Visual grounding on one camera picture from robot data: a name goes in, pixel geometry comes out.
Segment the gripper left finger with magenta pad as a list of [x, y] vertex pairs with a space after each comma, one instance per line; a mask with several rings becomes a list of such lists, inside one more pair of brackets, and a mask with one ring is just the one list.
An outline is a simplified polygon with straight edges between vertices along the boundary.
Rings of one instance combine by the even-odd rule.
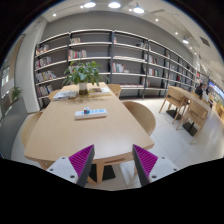
[[94, 146], [90, 145], [70, 157], [61, 156], [47, 169], [47, 172], [84, 187], [94, 155]]

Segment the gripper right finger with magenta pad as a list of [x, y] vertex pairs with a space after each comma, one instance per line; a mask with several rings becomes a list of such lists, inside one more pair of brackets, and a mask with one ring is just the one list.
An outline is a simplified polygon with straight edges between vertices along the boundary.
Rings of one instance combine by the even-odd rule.
[[148, 185], [179, 170], [167, 157], [158, 157], [137, 145], [133, 145], [132, 155], [141, 186]]

